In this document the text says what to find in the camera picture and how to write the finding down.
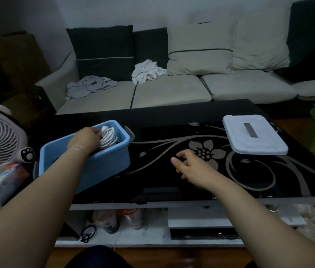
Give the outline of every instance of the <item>bracelet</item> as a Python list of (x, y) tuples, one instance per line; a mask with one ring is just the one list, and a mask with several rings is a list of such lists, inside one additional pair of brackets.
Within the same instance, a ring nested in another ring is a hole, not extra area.
[(72, 147), (79, 147), (79, 149), (75, 149), (75, 148), (70, 148), (70, 149), (74, 149), (74, 150), (80, 150), (82, 151), (86, 156), (88, 156), (88, 154), (86, 153), (85, 149), (82, 146), (78, 146), (78, 145), (74, 145)]

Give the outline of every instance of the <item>back cushion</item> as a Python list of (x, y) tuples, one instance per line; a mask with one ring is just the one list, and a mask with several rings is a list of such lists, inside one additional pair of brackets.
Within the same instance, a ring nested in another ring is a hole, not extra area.
[(271, 2), (263, 9), (238, 19), (234, 69), (272, 70), (288, 67), (290, 8), (291, 4)]
[(167, 67), (169, 56), (166, 27), (133, 32), (133, 41), (135, 64), (151, 59), (159, 67)]
[(168, 26), (169, 75), (232, 73), (232, 49), (236, 20)]
[(133, 26), (67, 29), (80, 77), (96, 75), (131, 81), (134, 70)]
[(315, 48), (315, 0), (293, 3), (287, 45), (290, 66), (301, 62)]

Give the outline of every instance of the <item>towel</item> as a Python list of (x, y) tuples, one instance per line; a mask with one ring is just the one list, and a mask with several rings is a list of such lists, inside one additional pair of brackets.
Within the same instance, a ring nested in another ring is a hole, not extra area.
[(108, 88), (114, 87), (118, 84), (117, 81), (113, 81), (106, 77), (98, 76), (85, 76), (77, 83), (69, 83), (67, 88), (67, 99), (78, 99), (81, 97), (88, 96), (92, 92), (97, 92), (99, 90), (106, 90)]
[(146, 82), (146, 80), (155, 80), (158, 76), (164, 75), (166, 73), (165, 68), (158, 67), (156, 62), (152, 62), (150, 59), (143, 63), (135, 65), (135, 70), (132, 73), (133, 83), (141, 84)]

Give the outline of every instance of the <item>flower design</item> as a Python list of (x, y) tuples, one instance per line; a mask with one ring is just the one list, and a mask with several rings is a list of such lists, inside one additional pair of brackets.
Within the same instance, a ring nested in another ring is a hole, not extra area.
[(213, 142), (211, 139), (205, 141), (203, 145), (199, 142), (190, 141), (189, 148), (215, 170), (218, 170), (218, 162), (215, 159), (223, 159), (226, 156), (225, 150), (213, 149)]

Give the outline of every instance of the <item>dark pants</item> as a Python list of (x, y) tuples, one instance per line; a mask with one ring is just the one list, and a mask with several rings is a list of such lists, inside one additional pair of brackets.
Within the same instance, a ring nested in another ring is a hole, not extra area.
[[(66, 268), (133, 268), (122, 256), (103, 245), (85, 249), (76, 255)], [(257, 268), (254, 262), (246, 268)]]

